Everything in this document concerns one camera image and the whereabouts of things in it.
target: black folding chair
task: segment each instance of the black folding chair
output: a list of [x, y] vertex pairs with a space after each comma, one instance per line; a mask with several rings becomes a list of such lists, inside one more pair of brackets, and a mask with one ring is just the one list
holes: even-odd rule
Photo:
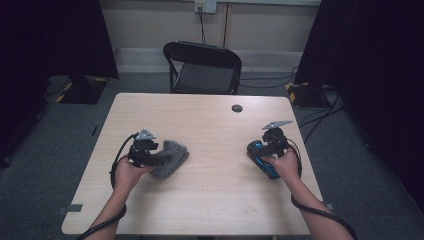
[[[237, 94], [242, 63], [234, 52], [217, 46], [175, 41], [166, 44], [163, 53], [169, 63], [171, 93]], [[179, 72], [174, 62], [183, 63]]]

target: hand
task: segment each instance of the hand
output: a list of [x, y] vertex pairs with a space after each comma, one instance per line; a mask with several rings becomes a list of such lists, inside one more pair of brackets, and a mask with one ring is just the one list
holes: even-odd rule
[[153, 169], [155, 169], [153, 166], [135, 167], [127, 156], [123, 157], [118, 162], [115, 173], [115, 190], [131, 191], [140, 180], [141, 175]]
[[288, 180], [300, 180], [297, 157], [293, 149], [288, 148], [287, 152], [278, 159], [272, 156], [262, 157], [262, 159], [271, 163], [285, 182]]

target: white wall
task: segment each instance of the white wall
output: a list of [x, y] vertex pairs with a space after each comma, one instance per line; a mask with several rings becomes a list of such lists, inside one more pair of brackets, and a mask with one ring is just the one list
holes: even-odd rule
[[[201, 42], [193, 1], [105, 0], [101, 4], [113, 47], [162, 48], [174, 40]], [[223, 46], [225, 36], [225, 47], [233, 50], [302, 52], [317, 9], [218, 2], [216, 14], [203, 15], [206, 41]]]

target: chair backrest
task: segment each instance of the chair backrest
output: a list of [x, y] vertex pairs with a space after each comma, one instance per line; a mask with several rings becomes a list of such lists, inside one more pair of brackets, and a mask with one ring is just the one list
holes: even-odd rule
[[166, 44], [163, 53], [171, 66], [173, 66], [172, 60], [175, 60], [190, 64], [238, 69], [239, 71], [242, 67], [237, 54], [217, 46], [175, 41]]

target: power cord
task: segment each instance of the power cord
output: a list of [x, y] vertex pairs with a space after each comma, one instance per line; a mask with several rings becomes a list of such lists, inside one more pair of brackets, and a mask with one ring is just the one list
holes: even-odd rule
[[197, 10], [199, 10], [200, 24], [202, 25], [202, 43], [204, 45], [206, 45], [205, 30], [203, 28], [203, 8], [202, 7], [197, 7]]
[[[119, 156], [121, 156], [122, 150], [124, 149], [125, 145], [127, 145], [128, 141], [130, 141], [131, 139], [135, 138], [137, 136], [137, 134], [133, 134], [131, 136], [129, 136], [124, 143], [122, 144], [121, 148], [118, 151], [118, 154], [116, 155], [115, 161], [112, 164], [112, 169], [110, 171], [110, 182], [112, 185], [112, 189], [115, 188], [115, 172], [116, 172], [116, 168], [118, 167], [118, 163], [122, 158], [119, 158]], [[90, 229], [88, 229], [87, 231], [85, 231], [83, 234], [81, 234], [77, 240], [82, 240], [85, 239], [86, 237], [90, 236], [91, 234], [109, 226], [110, 224], [119, 221], [121, 218], [123, 218], [125, 216], [125, 214], [127, 213], [127, 205], [124, 205], [124, 208], [121, 210], [121, 212], [116, 215], [115, 217], [106, 220], [94, 227], [91, 227]]]
[[[335, 114], [335, 113], [337, 113], [337, 112], [340, 112], [340, 111], [341, 111], [341, 110], [343, 110], [344, 108], [345, 108], [345, 105], [342, 105], [342, 106], [340, 106], [340, 108], [338, 108], [338, 109], [336, 109], [336, 110], [332, 111], [329, 115], [333, 115], [333, 114]], [[320, 112], [316, 112], [316, 113], [311, 113], [311, 114], [309, 114], [308, 116], [312, 116], [312, 115], [314, 115], [314, 114], [322, 113], [322, 112], [325, 112], [325, 110], [321, 110]], [[305, 122], [305, 123], [303, 123], [303, 120], [302, 120], [302, 122], [300, 122], [300, 123], [299, 123], [299, 127], [303, 127], [303, 126], [308, 125], [308, 124], [310, 124], [310, 123], [316, 122], [316, 121], [320, 120], [320, 119], [321, 119], [321, 118], [323, 118], [323, 117], [326, 117], [326, 116], [325, 116], [325, 114], [324, 114], [324, 116], [320, 116], [320, 117], [317, 117], [317, 118], [311, 119], [311, 120], [309, 120], [309, 121], [307, 121], [307, 122]]]
[[296, 73], [294, 72], [294, 70], [296, 68], [298, 68], [298, 67], [299, 66], [293, 67], [292, 70], [291, 70], [291, 75], [285, 76], [285, 77], [262, 77], [262, 78], [241, 78], [240, 79], [241, 81], [246, 81], [246, 80], [247, 81], [249, 81], [249, 80], [250, 81], [254, 81], [254, 80], [274, 80], [274, 79], [278, 80], [278, 79], [287, 79], [287, 78], [290, 78], [288, 81], [286, 81], [284, 83], [281, 83], [281, 84], [278, 84], [278, 85], [266, 86], [266, 87], [259, 87], [259, 86], [249, 86], [249, 85], [240, 84], [239, 86], [240, 87], [247, 87], [247, 88], [276, 88], [276, 87], [281, 87], [281, 86], [289, 83], [291, 80], [293, 80], [293, 77], [296, 76]]
[[323, 112], [325, 112], [325, 111], [326, 111], [326, 109], [316, 110], [315, 112], [310, 113], [310, 114], [308, 114], [308, 115], [304, 116], [304, 117], [302, 118], [302, 120], [300, 120], [300, 121], [299, 121], [299, 123], [298, 123], [299, 127], [300, 127], [300, 125], [302, 125], [302, 124], [303, 124], [303, 122], [304, 122], [307, 118], [309, 118], [309, 117], [311, 117], [311, 116], [313, 116], [313, 115], [316, 115], [316, 114], [323, 113]]
[[[290, 141], [292, 144], [294, 144], [294, 147], [292, 145], [290, 145], [290, 144], [288, 146], [295, 153], [295, 156], [296, 156], [296, 159], [297, 159], [297, 163], [298, 163], [298, 174], [299, 174], [299, 177], [301, 177], [302, 176], [302, 161], [301, 161], [301, 158], [300, 158], [299, 148], [297, 147], [296, 143], [294, 143], [294, 141], [292, 141], [290, 139], [287, 139], [287, 140]], [[299, 208], [300, 210], [307, 211], [307, 212], [310, 212], [310, 213], [314, 213], [314, 214], [320, 215], [322, 217], [329, 218], [329, 219], [331, 219], [331, 220], [333, 220], [333, 221], [341, 224], [344, 228], [346, 228], [346, 230], [349, 232], [349, 234], [352, 236], [352, 238], [354, 240], [357, 240], [358, 239], [358, 236], [356, 235], [356, 232], [352, 228], [352, 226], [350, 226], [343, 219], [337, 217], [335, 214], [328, 213], [328, 212], [325, 212], [325, 211], [322, 211], [322, 210], [319, 210], [319, 209], [316, 209], [316, 208], [311, 208], [311, 207], [302, 205], [299, 202], [297, 202], [296, 199], [294, 199], [293, 195], [291, 195], [291, 202], [292, 202], [293, 206]]]
[[299, 127], [303, 127], [303, 126], [305, 126], [306, 124], [309, 124], [309, 123], [311, 123], [311, 122], [313, 122], [313, 121], [318, 121], [318, 122], [315, 124], [315, 126], [312, 128], [312, 130], [308, 133], [308, 135], [306, 136], [306, 138], [304, 139], [304, 141], [303, 141], [303, 142], [304, 142], [305, 144], [306, 144], [306, 142], [308, 141], [309, 137], [312, 135], [312, 133], [315, 131], [315, 129], [318, 127], [318, 125], [322, 122], [322, 120], [324, 120], [324, 118], [325, 118], [325, 117], [330, 116], [331, 114], [333, 114], [333, 113], [335, 113], [335, 112], [340, 111], [340, 109], [338, 109], [338, 110], [337, 110], [337, 111], [335, 111], [335, 112], [331, 112], [331, 110], [332, 110], [332, 109], [336, 106], [336, 104], [337, 104], [337, 101], [338, 101], [339, 97], [340, 97], [340, 92], [338, 92], [338, 93], [337, 93], [336, 100], [334, 100], [333, 104], [331, 104], [330, 108], [327, 110], [327, 112], [324, 114], [324, 116], [321, 116], [321, 117], [316, 118], [316, 119], [314, 119], [314, 120], [312, 120], [312, 121], [308, 121], [307, 123], [304, 123], [304, 124], [299, 125]]

